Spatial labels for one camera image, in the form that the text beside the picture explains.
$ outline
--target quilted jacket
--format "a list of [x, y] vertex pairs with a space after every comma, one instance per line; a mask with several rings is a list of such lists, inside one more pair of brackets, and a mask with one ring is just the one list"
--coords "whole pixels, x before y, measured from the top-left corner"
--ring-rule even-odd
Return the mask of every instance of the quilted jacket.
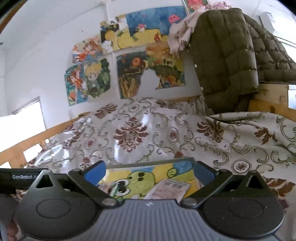
[[283, 45], [238, 8], [200, 15], [189, 51], [215, 113], [245, 111], [258, 83], [296, 84], [296, 64]]

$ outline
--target pink cloth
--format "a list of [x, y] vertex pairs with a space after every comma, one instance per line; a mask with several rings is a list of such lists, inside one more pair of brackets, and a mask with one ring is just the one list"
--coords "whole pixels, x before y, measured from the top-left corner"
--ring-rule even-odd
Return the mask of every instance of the pink cloth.
[[199, 16], [208, 10], [229, 9], [231, 8], [226, 2], [217, 2], [211, 5], [206, 5], [195, 10], [189, 14], [179, 23], [173, 23], [170, 27], [170, 34], [168, 36], [168, 45], [170, 46], [171, 54], [176, 54], [179, 57], [179, 51], [185, 49], [188, 45], [190, 36], [195, 30], [195, 26]]

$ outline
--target wooden bed rail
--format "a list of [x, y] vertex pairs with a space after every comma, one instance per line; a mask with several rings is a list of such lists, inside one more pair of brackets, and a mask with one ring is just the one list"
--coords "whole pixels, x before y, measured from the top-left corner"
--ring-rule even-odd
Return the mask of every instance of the wooden bed rail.
[[[172, 101], [174, 102], [181, 102], [181, 101], [189, 101], [192, 99], [192, 97], [185, 97], [185, 98], [179, 98], [174, 99]], [[248, 111], [265, 111], [265, 112], [271, 112], [278, 115], [285, 116], [293, 121], [296, 121], [296, 110], [290, 109], [286, 107], [285, 105], [281, 104], [274, 104], [266, 101], [260, 101], [260, 100], [251, 100], [249, 103]], [[47, 129], [46, 131], [35, 135], [29, 139], [26, 139], [11, 148], [8, 148], [2, 152], [0, 152], [0, 165], [9, 162], [11, 168], [21, 168], [23, 167], [27, 161], [24, 156], [24, 151], [31, 148], [32, 146], [35, 146], [36, 144], [44, 144], [45, 140], [61, 133], [63, 130], [65, 130], [70, 124], [72, 124], [74, 121], [81, 118], [81, 116], [84, 116], [88, 114], [89, 112], [82, 113], [79, 115], [79, 117], [66, 121], [62, 124], [59, 124], [57, 126], [54, 126], [50, 129]]]

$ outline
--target children's drawing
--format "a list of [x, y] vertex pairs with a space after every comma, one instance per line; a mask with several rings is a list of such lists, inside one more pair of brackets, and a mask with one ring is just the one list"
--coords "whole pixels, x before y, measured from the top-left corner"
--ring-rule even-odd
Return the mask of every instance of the children's drawing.
[[155, 70], [160, 78], [156, 89], [184, 86], [185, 77], [183, 63], [170, 54], [167, 42], [158, 42], [146, 47], [149, 68]]
[[69, 105], [88, 101], [83, 66], [80, 64], [68, 68], [64, 77]]
[[104, 182], [113, 182], [112, 196], [119, 201], [123, 199], [143, 199], [161, 180], [173, 179], [190, 184], [185, 197], [199, 189], [193, 173], [191, 161], [181, 161], [151, 167], [133, 167], [107, 171]]
[[72, 62], [80, 64], [96, 61], [102, 55], [112, 51], [110, 43], [101, 44], [101, 35], [97, 34], [74, 45]]
[[132, 98], [138, 92], [144, 70], [148, 68], [147, 54], [145, 52], [123, 54], [116, 60], [120, 96]]
[[183, 0], [187, 11], [194, 12], [199, 9], [201, 6], [208, 5], [208, 0]]
[[107, 59], [85, 64], [84, 75], [87, 94], [92, 98], [99, 97], [102, 93], [110, 89], [110, 70]]
[[110, 41], [113, 51], [166, 41], [172, 23], [186, 17], [183, 6], [160, 7], [120, 15], [101, 23], [102, 45]]

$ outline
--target gray ribbed plate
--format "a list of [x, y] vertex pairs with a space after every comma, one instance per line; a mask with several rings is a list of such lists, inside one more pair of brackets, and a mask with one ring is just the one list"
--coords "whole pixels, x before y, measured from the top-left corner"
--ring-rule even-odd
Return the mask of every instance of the gray ribbed plate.
[[[119, 208], [104, 210], [94, 225], [69, 241], [222, 241], [195, 210], [174, 200], [126, 200]], [[274, 236], [260, 239], [278, 241]]]

